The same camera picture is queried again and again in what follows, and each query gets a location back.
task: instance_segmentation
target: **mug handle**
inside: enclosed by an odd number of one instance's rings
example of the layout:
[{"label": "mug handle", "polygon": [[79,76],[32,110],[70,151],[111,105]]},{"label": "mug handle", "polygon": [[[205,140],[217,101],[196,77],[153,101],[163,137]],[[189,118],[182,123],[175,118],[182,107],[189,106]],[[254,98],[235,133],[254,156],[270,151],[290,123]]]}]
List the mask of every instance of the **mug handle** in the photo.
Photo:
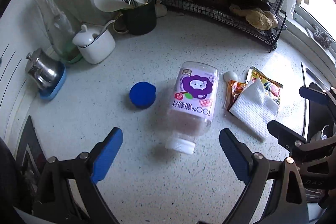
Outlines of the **mug handle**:
[{"label": "mug handle", "polygon": [[120,33],[120,34],[125,34],[125,33],[128,33],[128,30],[124,31],[124,32],[119,32],[115,29],[114,27],[114,24],[116,23],[117,19],[120,18],[121,16],[123,16],[123,13],[120,12],[119,15],[117,15],[117,17],[114,19],[115,21],[113,22],[112,24],[112,27],[113,27],[113,30],[116,32],[116,33]]}]

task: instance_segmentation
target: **white bottle cap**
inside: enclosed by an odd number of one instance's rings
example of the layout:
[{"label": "white bottle cap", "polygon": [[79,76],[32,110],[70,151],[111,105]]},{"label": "white bottle cap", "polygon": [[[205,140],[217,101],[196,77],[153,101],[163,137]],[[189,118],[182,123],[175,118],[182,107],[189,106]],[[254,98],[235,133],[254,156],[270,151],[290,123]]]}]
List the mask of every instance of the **white bottle cap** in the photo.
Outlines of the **white bottle cap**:
[{"label": "white bottle cap", "polygon": [[196,144],[185,139],[176,137],[169,137],[166,141],[166,148],[173,149],[181,153],[192,155],[194,153]]}]

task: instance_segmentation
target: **silver lid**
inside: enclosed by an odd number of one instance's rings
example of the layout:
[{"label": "silver lid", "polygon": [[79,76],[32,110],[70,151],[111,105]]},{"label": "silver lid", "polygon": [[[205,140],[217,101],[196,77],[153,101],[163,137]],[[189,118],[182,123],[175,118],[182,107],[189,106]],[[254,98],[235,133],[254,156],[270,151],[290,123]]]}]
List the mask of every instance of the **silver lid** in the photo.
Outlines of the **silver lid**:
[{"label": "silver lid", "polygon": [[25,68],[26,73],[28,73],[32,69],[32,67],[34,67],[41,55],[41,52],[42,48],[38,48],[36,51],[33,52],[33,54],[30,54],[30,52],[27,54],[26,59],[28,59],[28,62]]}]

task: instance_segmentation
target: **bottle label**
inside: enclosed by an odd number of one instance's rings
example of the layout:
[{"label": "bottle label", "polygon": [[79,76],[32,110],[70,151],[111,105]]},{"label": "bottle label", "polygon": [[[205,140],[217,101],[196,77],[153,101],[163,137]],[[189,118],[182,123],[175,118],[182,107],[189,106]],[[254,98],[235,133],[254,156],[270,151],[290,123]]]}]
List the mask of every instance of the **bottle label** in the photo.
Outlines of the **bottle label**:
[{"label": "bottle label", "polygon": [[199,69],[180,70],[170,108],[208,119],[212,122],[218,77]]}]

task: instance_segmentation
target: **white ceramic jar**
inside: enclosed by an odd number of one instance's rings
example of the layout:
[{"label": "white ceramic jar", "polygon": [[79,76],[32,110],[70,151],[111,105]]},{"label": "white ceramic jar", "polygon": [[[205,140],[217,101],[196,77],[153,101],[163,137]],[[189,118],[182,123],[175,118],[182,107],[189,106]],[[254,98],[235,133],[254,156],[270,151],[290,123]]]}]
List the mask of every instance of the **white ceramic jar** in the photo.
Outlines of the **white ceramic jar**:
[{"label": "white ceramic jar", "polygon": [[73,38],[73,44],[78,47],[84,59],[91,64],[103,61],[116,46],[109,30],[106,29],[100,35],[101,30],[103,30],[103,26],[83,24],[82,30]]}]

